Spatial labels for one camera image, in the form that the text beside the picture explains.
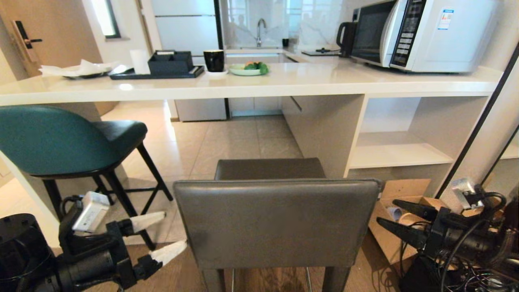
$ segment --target microwave door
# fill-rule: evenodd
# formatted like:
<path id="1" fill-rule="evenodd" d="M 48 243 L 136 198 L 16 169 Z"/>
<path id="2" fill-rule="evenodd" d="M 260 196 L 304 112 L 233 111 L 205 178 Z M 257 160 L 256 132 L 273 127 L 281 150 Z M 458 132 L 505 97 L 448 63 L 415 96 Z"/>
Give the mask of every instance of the microwave door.
<path id="1" fill-rule="evenodd" d="M 407 0 L 397 0 L 384 25 L 380 38 L 380 64 L 382 67 L 389 67 L 391 63 L 406 5 Z"/>
<path id="2" fill-rule="evenodd" d="M 360 10 L 359 21 L 351 56 L 363 62 L 381 66 L 381 39 L 386 22 L 396 1 L 388 1 L 364 6 Z"/>

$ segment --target teal bar stool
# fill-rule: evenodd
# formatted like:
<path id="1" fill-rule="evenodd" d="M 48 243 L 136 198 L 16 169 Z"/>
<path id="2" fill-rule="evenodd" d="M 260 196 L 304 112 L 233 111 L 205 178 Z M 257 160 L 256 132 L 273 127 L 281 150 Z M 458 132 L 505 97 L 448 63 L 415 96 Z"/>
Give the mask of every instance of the teal bar stool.
<path id="1" fill-rule="evenodd" d="M 153 191 L 141 214 L 145 214 L 162 190 L 173 196 L 144 147 L 147 128 L 137 121 L 89 122 L 69 111 L 41 105 L 0 107 L 0 150 L 21 170 L 43 180 L 61 221 L 62 199 L 57 179 L 92 177 L 100 191 L 115 194 L 128 216 L 137 216 L 128 192 Z M 125 190 L 115 168 L 137 148 L 157 180 L 157 186 Z M 105 177 L 112 190 L 101 180 Z M 148 233 L 141 233 L 149 249 L 155 249 Z"/>

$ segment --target vegetables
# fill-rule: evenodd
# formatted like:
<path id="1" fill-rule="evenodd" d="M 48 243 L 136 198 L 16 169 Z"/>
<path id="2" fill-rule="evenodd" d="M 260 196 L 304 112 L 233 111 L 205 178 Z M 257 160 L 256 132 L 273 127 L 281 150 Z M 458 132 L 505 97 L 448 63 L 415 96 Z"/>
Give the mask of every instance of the vegetables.
<path id="1" fill-rule="evenodd" d="M 261 74 L 267 74 L 268 73 L 268 66 L 267 64 L 263 62 L 247 62 L 245 64 L 245 70 L 259 70 Z"/>

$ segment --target white countertop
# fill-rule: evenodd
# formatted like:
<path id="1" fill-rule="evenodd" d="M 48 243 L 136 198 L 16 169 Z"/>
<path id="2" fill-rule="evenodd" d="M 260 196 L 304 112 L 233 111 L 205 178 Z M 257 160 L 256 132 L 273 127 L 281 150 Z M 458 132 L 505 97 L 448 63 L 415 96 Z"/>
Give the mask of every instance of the white countertop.
<path id="1" fill-rule="evenodd" d="M 258 52 L 258 50 L 241 50 Z M 267 96 L 374 94 L 397 97 L 489 95 L 502 72 L 480 67 L 472 74 L 407 74 L 357 64 L 338 57 L 311 57 L 280 49 L 307 63 L 273 63 L 263 76 L 214 77 L 202 74 L 189 79 L 113 81 L 109 77 L 68 80 L 33 77 L 0 86 L 0 105 L 82 101 L 159 100 Z"/>

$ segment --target marble backsplash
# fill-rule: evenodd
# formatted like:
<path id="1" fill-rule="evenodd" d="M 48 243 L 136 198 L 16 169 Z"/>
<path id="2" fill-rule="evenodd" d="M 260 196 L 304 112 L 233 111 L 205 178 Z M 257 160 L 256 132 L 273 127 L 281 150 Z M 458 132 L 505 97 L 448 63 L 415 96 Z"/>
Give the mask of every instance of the marble backsplash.
<path id="1" fill-rule="evenodd" d="M 260 28 L 263 47 L 281 47 L 281 40 L 289 38 L 298 49 L 338 49 L 337 29 L 351 20 L 351 11 L 362 1 L 221 0 L 225 45 L 255 47 L 257 24 L 263 18 L 267 24 Z"/>

